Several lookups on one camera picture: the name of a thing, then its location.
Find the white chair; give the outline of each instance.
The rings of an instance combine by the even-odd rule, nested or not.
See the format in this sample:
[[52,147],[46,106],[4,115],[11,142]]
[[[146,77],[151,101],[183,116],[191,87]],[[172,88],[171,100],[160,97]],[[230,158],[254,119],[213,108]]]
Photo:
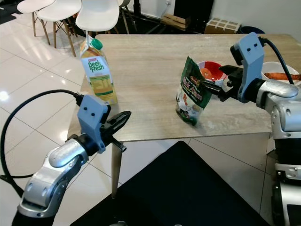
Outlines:
[[81,8],[81,0],[55,0],[55,2],[52,5],[40,10],[37,13],[37,15],[40,19],[53,22],[53,38],[54,38],[54,47],[55,48],[56,48],[56,32],[62,28],[62,26],[63,26],[62,23],[64,24],[65,30],[66,30],[65,32],[68,36],[71,50],[72,50],[72,53],[74,56],[76,56],[76,54],[75,54],[72,40],[70,37],[71,31],[70,31],[65,19],[68,19],[68,23],[71,25],[71,21],[70,21],[69,17],[78,13],[80,11],[80,8]]
[[117,0],[83,0],[75,23],[85,31],[104,32],[115,27],[118,16]]
[[120,10],[121,10],[121,13],[122,13],[122,17],[123,17],[123,22],[124,22],[124,25],[126,26],[126,30],[127,30],[128,34],[130,34],[130,32],[128,31],[126,15],[124,14],[125,10],[127,11],[128,16],[130,17],[130,19],[132,21],[132,24],[133,24],[135,30],[137,31],[137,27],[136,27],[135,21],[133,20],[133,17],[132,17],[132,15],[131,15],[130,11],[128,10],[128,7],[127,7],[127,5],[130,3],[130,1],[131,0],[118,0],[119,7],[120,7]]
[[[17,9],[21,12],[21,13],[31,13],[32,14],[32,28],[33,28],[33,35],[36,36],[36,21],[37,19],[39,19],[38,17],[35,18],[34,14],[36,13],[36,11],[51,5],[55,0],[25,0],[25,1],[21,1],[18,5],[17,5]],[[48,44],[50,44],[48,35],[47,35],[47,31],[46,31],[46,27],[44,24],[44,21],[42,19],[39,19],[40,22],[42,23],[43,26],[43,30],[44,33],[46,35]]]

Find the table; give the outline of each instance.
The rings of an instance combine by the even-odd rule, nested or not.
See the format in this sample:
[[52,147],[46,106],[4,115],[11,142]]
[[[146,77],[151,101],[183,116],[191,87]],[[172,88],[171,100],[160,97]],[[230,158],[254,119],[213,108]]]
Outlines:
[[[187,137],[208,137],[270,132],[270,117],[255,103],[242,104],[234,99],[221,102],[212,97],[193,127],[175,112],[175,95],[186,57],[196,62],[215,61],[236,65],[230,47],[243,35],[98,35],[103,43],[118,96],[111,116],[130,110],[127,124],[116,133],[119,141],[142,141]],[[285,62],[301,72],[301,47],[285,34],[265,34],[281,52]],[[265,47],[265,61],[277,61]],[[86,78],[81,91],[93,94]],[[79,134],[76,117],[69,134]]]

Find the cardboard box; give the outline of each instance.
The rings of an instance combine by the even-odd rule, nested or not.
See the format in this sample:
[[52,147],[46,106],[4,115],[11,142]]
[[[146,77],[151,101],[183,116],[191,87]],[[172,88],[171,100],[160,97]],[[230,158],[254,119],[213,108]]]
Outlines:
[[209,20],[205,34],[236,34],[241,24],[219,18]]
[[161,23],[170,25],[182,31],[185,31],[187,29],[190,22],[190,17],[184,19],[167,13],[161,18]]

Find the white tile floor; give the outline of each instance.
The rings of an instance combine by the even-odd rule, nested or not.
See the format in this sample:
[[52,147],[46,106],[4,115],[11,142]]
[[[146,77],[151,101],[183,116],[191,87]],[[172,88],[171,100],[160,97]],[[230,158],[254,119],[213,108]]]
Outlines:
[[[79,91],[84,71],[72,57],[67,36],[59,33],[57,49],[47,44],[40,24],[33,36],[31,15],[0,25],[0,127],[22,101],[50,89]],[[52,24],[47,23],[53,44]],[[72,38],[76,52],[82,37]],[[46,153],[63,144],[75,102],[67,94],[53,94],[28,104],[12,121],[6,139],[12,174],[36,171]],[[265,155],[268,134],[184,139],[230,186],[269,223],[273,160]],[[177,140],[126,143],[120,184],[143,169]],[[55,226],[66,226],[110,193],[111,146],[94,155],[69,184]],[[24,188],[26,179],[17,183]],[[0,225],[8,226],[20,199],[0,181]]]

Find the green snack bag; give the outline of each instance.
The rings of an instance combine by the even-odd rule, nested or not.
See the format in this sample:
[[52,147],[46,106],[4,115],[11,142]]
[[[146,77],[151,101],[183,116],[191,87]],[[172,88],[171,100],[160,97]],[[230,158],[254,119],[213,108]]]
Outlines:
[[196,125],[199,115],[207,106],[211,93],[202,84],[202,76],[198,65],[188,56],[181,77],[176,101],[176,112],[186,122]]

